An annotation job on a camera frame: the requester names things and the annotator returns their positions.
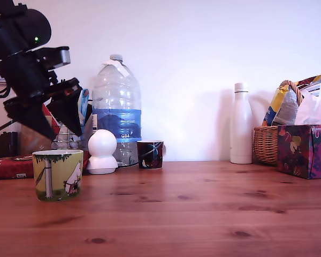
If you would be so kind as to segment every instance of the bottle cap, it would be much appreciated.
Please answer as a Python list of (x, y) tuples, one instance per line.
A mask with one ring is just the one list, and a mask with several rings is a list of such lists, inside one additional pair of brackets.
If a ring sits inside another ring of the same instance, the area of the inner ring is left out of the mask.
[(246, 83), (236, 83), (234, 85), (234, 92), (248, 92), (248, 86)]
[(114, 55), (110, 55), (109, 58), (111, 60), (114, 60), (114, 61), (123, 61), (123, 56), (122, 55), (114, 54)]

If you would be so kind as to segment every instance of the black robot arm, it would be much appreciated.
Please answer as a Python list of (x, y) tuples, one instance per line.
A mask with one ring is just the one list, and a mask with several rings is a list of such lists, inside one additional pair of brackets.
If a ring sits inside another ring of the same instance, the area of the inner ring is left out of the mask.
[(81, 135), (78, 98), (82, 88), (76, 78), (58, 83), (54, 69), (70, 63), (69, 47), (38, 48), (51, 38), (51, 26), (40, 12), (12, 0), (0, 0), (0, 76), (16, 97), (4, 102), (8, 117), (50, 139), (55, 138), (42, 104), (76, 135)]

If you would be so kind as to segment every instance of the plastic water bottle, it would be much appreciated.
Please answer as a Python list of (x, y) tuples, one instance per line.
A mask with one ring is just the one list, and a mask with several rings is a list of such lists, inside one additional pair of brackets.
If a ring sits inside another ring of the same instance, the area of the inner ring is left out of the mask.
[(234, 86), (235, 101), (231, 117), (231, 162), (252, 163), (253, 118), (245, 83)]
[(111, 55), (93, 88), (93, 127), (109, 130), (117, 139), (113, 156), (119, 166), (138, 162), (141, 140), (141, 93), (121, 55)]

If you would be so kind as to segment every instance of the cable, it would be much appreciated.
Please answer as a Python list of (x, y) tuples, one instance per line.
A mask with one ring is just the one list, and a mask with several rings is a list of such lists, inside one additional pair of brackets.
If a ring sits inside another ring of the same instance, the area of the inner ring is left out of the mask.
[(11, 87), (10, 86), (6, 86), (3, 90), (0, 91), (0, 98), (6, 98), (8, 97), (8, 95), (10, 94), (11, 91)]

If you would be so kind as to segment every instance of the small mug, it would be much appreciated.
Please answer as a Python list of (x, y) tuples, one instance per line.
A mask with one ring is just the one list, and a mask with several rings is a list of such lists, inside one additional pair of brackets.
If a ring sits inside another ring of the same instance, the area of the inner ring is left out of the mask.
[(137, 141), (137, 152), (140, 169), (159, 169), (166, 148), (163, 141)]

